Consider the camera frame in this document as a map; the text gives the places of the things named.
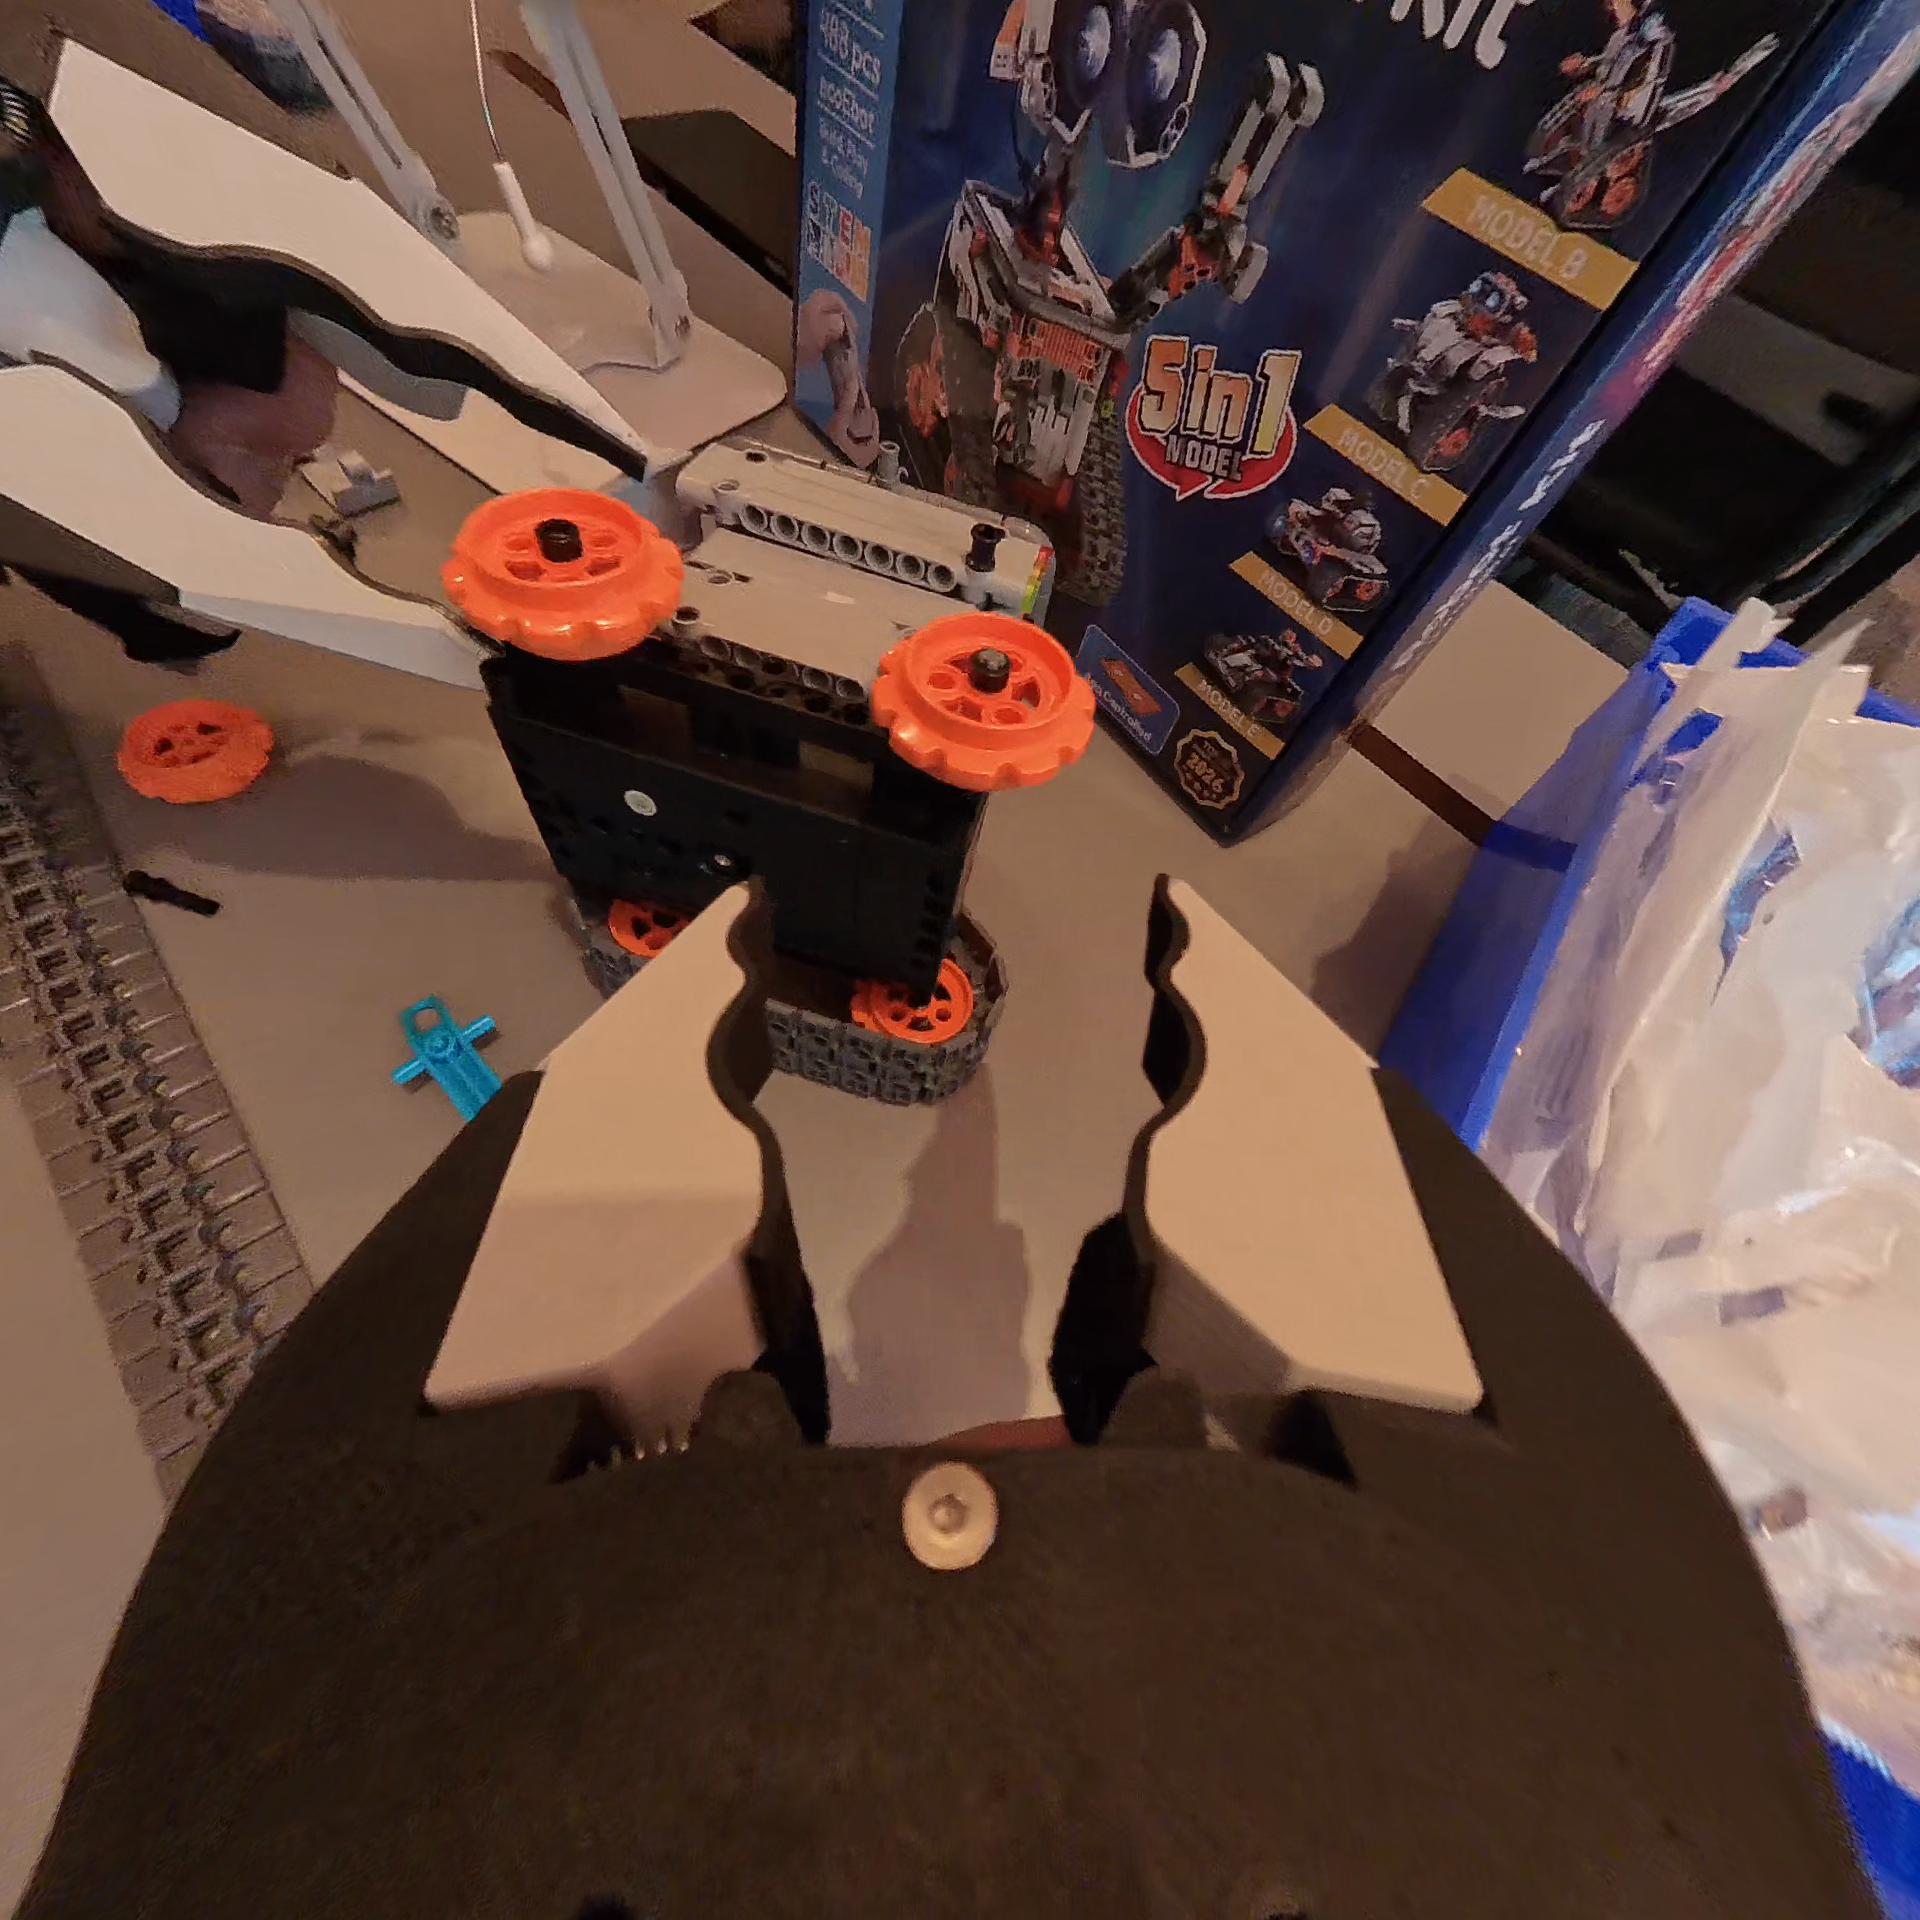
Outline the orange gear wheel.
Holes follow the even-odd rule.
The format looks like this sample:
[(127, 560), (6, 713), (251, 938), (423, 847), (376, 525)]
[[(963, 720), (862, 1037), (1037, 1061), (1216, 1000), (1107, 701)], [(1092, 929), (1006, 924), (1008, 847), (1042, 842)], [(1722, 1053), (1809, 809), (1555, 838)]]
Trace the orange gear wheel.
[(902, 637), (878, 659), (870, 713), (909, 769), (969, 795), (1056, 780), (1098, 730), (1065, 648), (999, 611), (950, 611)]
[(682, 553), (612, 492), (533, 487), (459, 523), (442, 584), (478, 637), (594, 662), (638, 651), (679, 611)]
[(275, 730), (259, 713), (183, 698), (133, 715), (119, 740), (113, 769), (142, 802), (221, 805), (263, 778), (275, 744)]

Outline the robot kit box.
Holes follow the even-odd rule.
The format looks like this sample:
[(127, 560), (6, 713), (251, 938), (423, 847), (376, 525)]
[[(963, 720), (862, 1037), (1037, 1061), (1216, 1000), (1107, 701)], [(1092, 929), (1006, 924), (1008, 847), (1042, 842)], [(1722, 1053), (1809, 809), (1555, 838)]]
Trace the robot kit box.
[(1293, 808), (1772, 229), (1917, 5), (801, 5), (794, 405), (1028, 520), (1107, 730)]

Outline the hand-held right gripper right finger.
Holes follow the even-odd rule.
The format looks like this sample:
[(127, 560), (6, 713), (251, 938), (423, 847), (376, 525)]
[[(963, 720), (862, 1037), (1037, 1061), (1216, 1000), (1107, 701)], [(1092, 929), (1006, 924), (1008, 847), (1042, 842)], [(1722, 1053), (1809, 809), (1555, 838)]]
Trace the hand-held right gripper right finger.
[(1153, 884), (1144, 975), (1156, 1105), (1056, 1323), (1068, 1433), (1098, 1437), (1147, 1368), (1204, 1402), (1475, 1413), (1373, 1058), (1183, 880)]

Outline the white book stand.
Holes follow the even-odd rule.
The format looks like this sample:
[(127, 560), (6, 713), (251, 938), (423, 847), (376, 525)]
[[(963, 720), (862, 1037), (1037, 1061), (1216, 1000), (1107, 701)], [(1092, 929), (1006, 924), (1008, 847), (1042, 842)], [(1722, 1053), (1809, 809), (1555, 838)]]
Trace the white book stand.
[[(502, 153), (492, 158), (502, 209), (453, 214), (423, 162), (403, 142), (325, 8), (272, 5), (272, 15), (397, 200), (397, 214), (639, 436), (646, 473), (674, 473), (699, 448), (785, 402), (788, 384), (770, 361), (692, 313), (578, 5), (519, 5), (519, 16), (541, 71), (557, 85), (627, 267), (544, 229)], [(492, 492), (622, 491), (607, 458), (564, 444), (555, 429), (527, 424), (502, 402), (452, 375), (403, 372), (344, 324), (318, 313), (295, 321), (347, 375), (354, 396)]]

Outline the grey toy robot vehicle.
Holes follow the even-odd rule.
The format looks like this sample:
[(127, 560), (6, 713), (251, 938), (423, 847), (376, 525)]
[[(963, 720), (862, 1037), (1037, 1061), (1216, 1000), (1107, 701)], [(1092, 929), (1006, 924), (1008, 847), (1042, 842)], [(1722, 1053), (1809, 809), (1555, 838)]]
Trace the grey toy robot vehicle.
[(966, 914), (989, 795), (909, 769), (870, 713), (878, 659), (950, 611), (1042, 629), (1031, 520), (768, 444), (679, 467), (682, 606), (638, 651), (484, 641), (492, 731), (605, 994), (739, 883), (770, 901), (775, 1068), (926, 1109), (982, 1065), (1008, 998)]

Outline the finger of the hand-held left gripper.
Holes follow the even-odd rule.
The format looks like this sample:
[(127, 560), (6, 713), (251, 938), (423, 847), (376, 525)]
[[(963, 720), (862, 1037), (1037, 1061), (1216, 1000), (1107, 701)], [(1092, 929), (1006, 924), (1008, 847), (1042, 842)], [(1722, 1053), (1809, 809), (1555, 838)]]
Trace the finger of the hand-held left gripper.
[(83, 35), (55, 39), (46, 109), (113, 235), (205, 293), (288, 309), (363, 396), (421, 421), (453, 421), (479, 396), (544, 440), (646, 473), (639, 433), (363, 179)]
[(484, 655), (320, 533), (201, 491), (149, 421), (66, 367), (2, 369), (2, 562), (205, 635), (259, 635), (459, 688)]

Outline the teal plastic wrench tool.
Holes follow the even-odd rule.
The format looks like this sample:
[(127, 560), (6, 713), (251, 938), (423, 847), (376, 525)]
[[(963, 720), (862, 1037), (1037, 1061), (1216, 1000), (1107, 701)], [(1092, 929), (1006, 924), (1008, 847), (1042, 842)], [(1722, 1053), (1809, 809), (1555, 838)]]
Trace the teal plastic wrench tool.
[(404, 1061), (388, 1081), (397, 1091), (430, 1086), (447, 1109), (470, 1124), (502, 1088), (487, 1049), (496, 1038), (496, 1018), (456, 1018), (442, 998), (423, 998), (397, 1014)]

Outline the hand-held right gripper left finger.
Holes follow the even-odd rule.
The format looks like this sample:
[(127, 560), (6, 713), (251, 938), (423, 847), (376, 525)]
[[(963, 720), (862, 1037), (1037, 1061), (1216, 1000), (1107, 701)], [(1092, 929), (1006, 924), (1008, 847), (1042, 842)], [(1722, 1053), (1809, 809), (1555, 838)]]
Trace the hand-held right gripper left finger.
[(621, 1437), (689, 1433), (707, 1385), (770, 1375), (830, 1432), (821, 1315), (770, 1079), (765, 883), (725, 889), (538, 1068), (423, 1377), (433, 1412), (578, 1393)]

